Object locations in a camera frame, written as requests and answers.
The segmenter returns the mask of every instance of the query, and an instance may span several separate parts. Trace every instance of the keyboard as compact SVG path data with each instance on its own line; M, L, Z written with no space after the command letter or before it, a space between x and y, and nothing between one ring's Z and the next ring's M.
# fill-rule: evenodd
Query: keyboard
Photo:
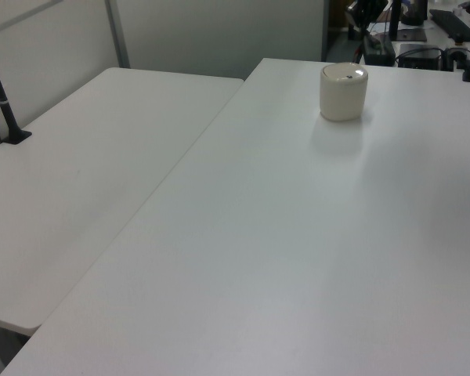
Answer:
M452 39L456 41L457 35L460 34L463 37L463 42L470 42L470 27L452 12L430 9L430 14L433 22L448 33Z

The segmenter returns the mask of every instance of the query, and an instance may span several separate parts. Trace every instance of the white tabletop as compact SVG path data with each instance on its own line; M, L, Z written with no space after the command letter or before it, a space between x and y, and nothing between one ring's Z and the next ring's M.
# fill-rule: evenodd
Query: white tabletop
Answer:
M323 66L263 60L3 376L470 375L470 84L333 123Z
M45 321L241 83L109 69L0 146L0 326Z

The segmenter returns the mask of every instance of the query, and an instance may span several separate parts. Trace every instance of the gray wall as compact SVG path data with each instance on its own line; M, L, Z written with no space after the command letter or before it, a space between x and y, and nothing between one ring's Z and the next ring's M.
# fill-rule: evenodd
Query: gray wall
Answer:
M324 0L112 0L132 68L245 79L264 57L321 60Z
M11 8L16 3L0 2ZM38 3L21 0L25 9ZM101 71L117 66L104 0L64 0L0 28L0 78L20 127Z

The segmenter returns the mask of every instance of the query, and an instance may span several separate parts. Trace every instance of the white cup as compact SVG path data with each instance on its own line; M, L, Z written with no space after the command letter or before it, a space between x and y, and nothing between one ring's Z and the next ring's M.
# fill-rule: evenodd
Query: white cup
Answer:
M320 112L328 120L360 117L366 99L368 74L355 63L324 67L320 74Z

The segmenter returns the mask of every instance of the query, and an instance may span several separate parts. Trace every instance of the power adapter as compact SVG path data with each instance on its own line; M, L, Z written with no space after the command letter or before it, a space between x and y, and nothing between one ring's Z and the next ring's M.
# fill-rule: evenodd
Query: power adapter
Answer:
M379 35L375 38L366 35L362 40L362 54L366 65L378 65L393 67L395 64L395 50L387 35Z

